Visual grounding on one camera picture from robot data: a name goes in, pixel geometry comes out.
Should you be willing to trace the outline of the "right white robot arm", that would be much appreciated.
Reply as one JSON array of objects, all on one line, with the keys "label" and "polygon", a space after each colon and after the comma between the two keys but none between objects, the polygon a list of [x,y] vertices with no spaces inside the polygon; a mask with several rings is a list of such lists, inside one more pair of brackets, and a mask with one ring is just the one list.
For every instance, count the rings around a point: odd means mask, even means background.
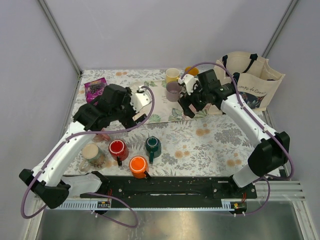
[{"label": "right white robot arm", "polygon": [[289,160],[290,137],[286,132],[278,133],[264,123],[237,92],[232,83],[221,84],[214,70],[207,70],[194,77],[185,74],[178,80],[184,92],[178,100],[184,115],[195,117],[211,104],[229,116],[245,133],[254,150],[247,164],[232,176],[228,194],[239,198],[246,186],[286,164]]}]

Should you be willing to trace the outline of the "mauve purple mug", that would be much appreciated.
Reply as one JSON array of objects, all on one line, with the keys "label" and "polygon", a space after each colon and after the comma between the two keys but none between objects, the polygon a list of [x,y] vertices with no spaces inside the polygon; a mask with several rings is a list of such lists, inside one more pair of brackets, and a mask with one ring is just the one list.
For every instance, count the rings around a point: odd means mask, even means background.
[{"label": "mauve purple mug", "polygon": [[177,81],[171,81],[166,84],[166,98],[170,102],[177,102],[180,98],[182,86]]}]

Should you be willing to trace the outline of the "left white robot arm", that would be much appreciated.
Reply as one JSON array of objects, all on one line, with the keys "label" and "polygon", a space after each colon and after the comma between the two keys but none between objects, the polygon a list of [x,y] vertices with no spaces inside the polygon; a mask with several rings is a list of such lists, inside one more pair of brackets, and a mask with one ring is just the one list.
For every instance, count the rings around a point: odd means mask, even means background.
[{"label": "left white robot arm", "polygon": [[100,173],[73,177],[65,177],[64,173],[95,135],[113,134],[106,131],[111,122],[120,122],[124,127],[122,132],[144,124],[149,114],[137,119],[134,117],[148,105],[155,105],[155,97],[147,86],[132,90],[117,84],[107,85],[101,95],[78,109],[65,135],[47,157],[33,169],[23,169],[19,178],[27,185],[27,190],[37,195],[50,209],[59,207],[68,197],[89,192],[98,198],[106,196],[109,186]]}]

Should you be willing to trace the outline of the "dark green mug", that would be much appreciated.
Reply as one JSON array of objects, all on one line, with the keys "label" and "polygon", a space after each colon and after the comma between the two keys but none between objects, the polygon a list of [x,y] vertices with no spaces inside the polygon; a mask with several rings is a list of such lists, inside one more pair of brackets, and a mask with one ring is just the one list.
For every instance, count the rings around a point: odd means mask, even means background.
[{"label": "dark green mug", "polygon": [[161,142],[155,136],[150,136],[146,139],[145,144],[145,154],[148,157],[150,164],[154,163],[154,159],[158,158],[162,154]]}]

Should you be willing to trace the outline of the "blue floral mug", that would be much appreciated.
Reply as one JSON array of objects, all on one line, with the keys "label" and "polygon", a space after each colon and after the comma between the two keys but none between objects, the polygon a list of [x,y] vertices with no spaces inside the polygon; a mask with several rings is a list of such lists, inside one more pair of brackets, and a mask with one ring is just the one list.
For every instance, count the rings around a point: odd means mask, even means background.
[{"label": "blue floral mug", "polygon": [[187,66],[184,72],[187,72],[189,75],[197,76],[199,74],[199,69],[197,67],[192,68],[191,66]]}]

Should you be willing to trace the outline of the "pink faceted mug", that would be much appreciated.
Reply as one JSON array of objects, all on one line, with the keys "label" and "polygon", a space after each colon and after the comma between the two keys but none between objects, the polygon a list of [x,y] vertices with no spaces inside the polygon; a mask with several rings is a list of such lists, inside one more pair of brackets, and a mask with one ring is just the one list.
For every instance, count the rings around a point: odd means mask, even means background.
[{"label": "pink faceted mug", "polygon": [[207,104],[202,110],[196,111],[196,108],[192,104],[190,104],[189,108],[194,113],[193,119],[205,118],[208,115],[208,111],[209,111],[210,106],[211,106],[210,104]]}]

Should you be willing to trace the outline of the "yellow mug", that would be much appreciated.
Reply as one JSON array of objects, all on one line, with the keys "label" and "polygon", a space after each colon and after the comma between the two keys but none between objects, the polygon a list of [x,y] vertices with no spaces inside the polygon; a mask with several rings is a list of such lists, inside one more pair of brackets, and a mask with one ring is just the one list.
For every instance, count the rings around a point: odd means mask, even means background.
[{"label": "yellow mug", "polygon": [[180,71],[177,68],[169,68],[165,71],[166,83],[177,82],[180,77]]}]

